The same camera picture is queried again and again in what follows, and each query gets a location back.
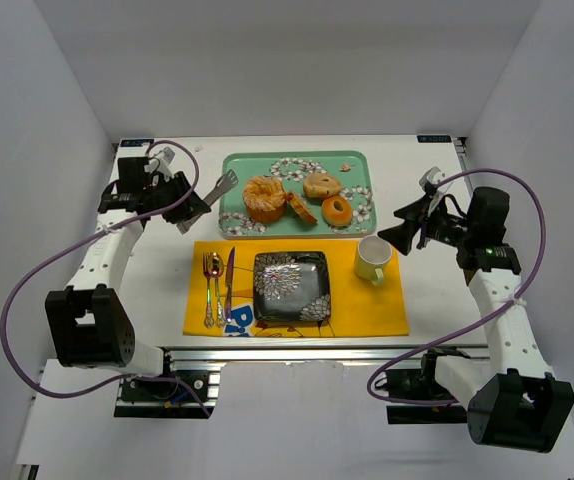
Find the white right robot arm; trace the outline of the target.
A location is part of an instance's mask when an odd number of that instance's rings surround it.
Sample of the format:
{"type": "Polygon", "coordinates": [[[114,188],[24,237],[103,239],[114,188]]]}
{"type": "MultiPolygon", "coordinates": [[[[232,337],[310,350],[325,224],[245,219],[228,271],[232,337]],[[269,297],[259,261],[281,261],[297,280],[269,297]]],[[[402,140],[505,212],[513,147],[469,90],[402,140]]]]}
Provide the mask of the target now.
{"type": "Polygon", "coordinates": [[[398,226],[379,231],[381,239],[407,255],[417,240],[435,240],[457,250],[456,260],[484,327],[489,362],[483,365],[454,347],[429,348],[418,369],[391,369],[381,383],[396,402],[398,423],[421,423],[431,409],[451,404],[444,420],[464,421],[478,445],[550,452],[571,412],[570,383],[555,378],[542,357],[521,305],[521,266],[504,241],[509,195],[497,188],[474,190],[467,211],[450,214],[449,195],[428,187],[424,195],[395,211],[398,226]]]}

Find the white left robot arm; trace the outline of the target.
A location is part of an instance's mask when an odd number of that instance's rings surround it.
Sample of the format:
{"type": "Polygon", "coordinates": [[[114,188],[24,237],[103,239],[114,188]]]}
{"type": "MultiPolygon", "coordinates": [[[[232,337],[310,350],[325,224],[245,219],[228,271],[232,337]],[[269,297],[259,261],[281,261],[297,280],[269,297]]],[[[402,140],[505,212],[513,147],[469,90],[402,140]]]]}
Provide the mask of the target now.
{"type": "Polygon", "coordinates": [[[129,258],[147,223],[141,216],[172,206],[162,217],[179,224],[211,207],[190,190],[183,173],[170,170],[161,153],[123,157],[117,167],[118,179],[105,189],[98,207],[101,237],[91,242],[67,286],[48,293],[45,310],[62,366],[158,377],[165,353],[136,338],[119,299],[129,258]]]}

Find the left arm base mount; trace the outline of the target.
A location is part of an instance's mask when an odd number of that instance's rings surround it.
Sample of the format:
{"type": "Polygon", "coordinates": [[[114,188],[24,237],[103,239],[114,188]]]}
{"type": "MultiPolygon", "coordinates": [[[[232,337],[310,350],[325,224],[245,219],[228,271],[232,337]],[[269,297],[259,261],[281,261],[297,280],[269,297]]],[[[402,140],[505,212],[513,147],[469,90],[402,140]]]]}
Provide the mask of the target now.
{"type": "Polygon", "coordinates": [[[120,383],[115,418],[208,419],[218,398],[223,362],[186,358],[168,350],[162,376],[174,381],[129,379],[120,383]]]}

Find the silver metal tongs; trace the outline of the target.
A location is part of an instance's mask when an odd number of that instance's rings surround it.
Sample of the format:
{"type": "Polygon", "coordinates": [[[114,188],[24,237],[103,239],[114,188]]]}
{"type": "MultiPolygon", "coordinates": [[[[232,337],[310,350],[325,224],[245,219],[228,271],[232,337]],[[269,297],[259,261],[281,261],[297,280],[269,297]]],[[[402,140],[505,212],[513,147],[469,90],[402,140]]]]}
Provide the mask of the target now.
{"type": "Polygon", "coordinates": [[[227,170],[216,181],[213,189],[202,199],[202,202],[206,205],[206,207],[200,207],[197,213],[193,213],[188,219],[185,219],[177,224],[177,229],[179,232],[182,235],[186,234],[203,215],[211,212],[211,207],[216,203],[217,200],[219,200],[237,185],[238,177],[236,173],[232,169],[227,170]]]}

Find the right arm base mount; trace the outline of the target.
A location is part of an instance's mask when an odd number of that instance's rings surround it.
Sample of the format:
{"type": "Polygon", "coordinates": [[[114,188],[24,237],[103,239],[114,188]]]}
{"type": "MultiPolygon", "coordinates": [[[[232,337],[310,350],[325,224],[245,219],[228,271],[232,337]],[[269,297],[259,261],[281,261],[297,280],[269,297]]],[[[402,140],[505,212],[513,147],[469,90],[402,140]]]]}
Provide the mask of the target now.
{"type": "Polygon", "coordinates": [[[470,359],[457,348],[433,347],[421,358],[418,368],[388,369],[385,376],[376,381],[374,389],[389,397],[414,401],[414,404],[396,404],[387,407],[389,425],[465,424],[466,409],[459,404],[448,406],[422,406],[417,402],[446,402],[451,394],[434,380],[437,359],[454,356],[470,359]]]}

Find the large sugared ring bread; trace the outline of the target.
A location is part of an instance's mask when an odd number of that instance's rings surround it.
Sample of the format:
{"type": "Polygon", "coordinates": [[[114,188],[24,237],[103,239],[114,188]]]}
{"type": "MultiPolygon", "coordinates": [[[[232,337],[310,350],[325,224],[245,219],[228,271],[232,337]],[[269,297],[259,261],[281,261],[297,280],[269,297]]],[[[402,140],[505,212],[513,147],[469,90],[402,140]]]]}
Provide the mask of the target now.
{"type": "Polygon", "coordinates": [[[248,216],[263,224],[278,221],[286,210],[286,192],[276,177],[254,176],[243,189],[243,202],[248,216]]]}

